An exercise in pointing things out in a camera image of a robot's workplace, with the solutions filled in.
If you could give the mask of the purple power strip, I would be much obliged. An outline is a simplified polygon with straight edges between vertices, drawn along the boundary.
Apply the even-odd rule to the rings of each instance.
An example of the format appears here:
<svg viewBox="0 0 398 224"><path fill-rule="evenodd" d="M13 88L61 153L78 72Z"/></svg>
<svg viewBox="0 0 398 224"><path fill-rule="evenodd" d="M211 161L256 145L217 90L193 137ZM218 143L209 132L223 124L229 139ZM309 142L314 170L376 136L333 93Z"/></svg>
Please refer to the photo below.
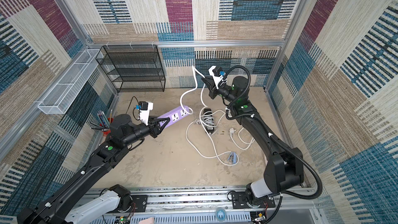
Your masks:
<svg viewBox="0 0 398 224"><path fill-rule="evenodd" d="M159 116L159 118L167 118L167 117L170 118L170 121L165 126L166 128L168 128L177 121L182 120L184 117L188 116L187 110L189 110L188 106L186 105L184 105L183 107L179 106L169 111L168 113Z"/></svg>

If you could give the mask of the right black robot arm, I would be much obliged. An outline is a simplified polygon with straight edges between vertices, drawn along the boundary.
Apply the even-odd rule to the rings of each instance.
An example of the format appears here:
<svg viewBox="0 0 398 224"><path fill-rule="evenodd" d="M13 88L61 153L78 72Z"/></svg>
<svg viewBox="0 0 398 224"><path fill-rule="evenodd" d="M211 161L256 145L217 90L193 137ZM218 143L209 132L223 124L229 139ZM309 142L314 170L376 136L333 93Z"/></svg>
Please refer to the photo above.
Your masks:
<svg viewBox="0 0 398 224"><path fill-rule="evenodd" d="M266 125L257 109L248 98L244 87L248 79L238 76L232 86L216 87L210 76L202 78L214 99L221 96L231 106L226 114L229 120L236 120L258 143L264 152L267 164L263 177L246 186L246 199L250 205L259 205L265 197L287 193L290 188L304 182L303 154L297 148L290 148Z"/></svg>

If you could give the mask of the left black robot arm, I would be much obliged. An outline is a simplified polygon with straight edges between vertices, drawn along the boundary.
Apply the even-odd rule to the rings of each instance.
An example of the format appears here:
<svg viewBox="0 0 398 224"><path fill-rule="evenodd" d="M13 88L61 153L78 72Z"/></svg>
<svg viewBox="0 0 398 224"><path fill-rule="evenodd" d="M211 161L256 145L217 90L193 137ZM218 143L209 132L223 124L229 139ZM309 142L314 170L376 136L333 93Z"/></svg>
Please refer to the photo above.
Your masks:
<svg viewBox="0 0 398 224"><path fill-rule="evenodd" d="M18 215L19 224L65 224L76 203L104 175L112 170L132 149L129 145L145 137L157 138L170 118L150 118L148 123L134 124L128 114L118 115L110 124L110 134L91 155L87 163L56 193L35 208L25 207Z"/></svg>

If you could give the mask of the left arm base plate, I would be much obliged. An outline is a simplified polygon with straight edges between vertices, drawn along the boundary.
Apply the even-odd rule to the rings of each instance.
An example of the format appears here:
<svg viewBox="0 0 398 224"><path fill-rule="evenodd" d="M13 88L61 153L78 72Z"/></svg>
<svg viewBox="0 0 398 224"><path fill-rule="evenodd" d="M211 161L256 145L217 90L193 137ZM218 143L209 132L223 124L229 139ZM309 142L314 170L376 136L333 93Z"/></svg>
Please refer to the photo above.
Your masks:
<svg viewBox="0 0 398 224"><path fill-rule="evenodd" d="M146 211L147 201L148 195L130 195L128 197L122 197L117 208L113 211L109 211L108 214L143 213Z"/></svg>

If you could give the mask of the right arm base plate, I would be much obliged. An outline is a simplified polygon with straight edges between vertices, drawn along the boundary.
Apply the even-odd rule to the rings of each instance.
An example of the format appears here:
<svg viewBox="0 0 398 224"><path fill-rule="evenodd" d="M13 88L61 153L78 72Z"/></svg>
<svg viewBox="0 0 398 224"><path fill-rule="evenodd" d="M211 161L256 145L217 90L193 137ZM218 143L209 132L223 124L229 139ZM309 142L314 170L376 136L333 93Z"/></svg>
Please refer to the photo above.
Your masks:
<svg viewBox="0 0 398 224"><path fill-rule="evenodd" d="M227 199L232 202L233 209L276 207L275 201L268 197L262 197L250 203L243 191L231 190L227 193Z"/></svg>

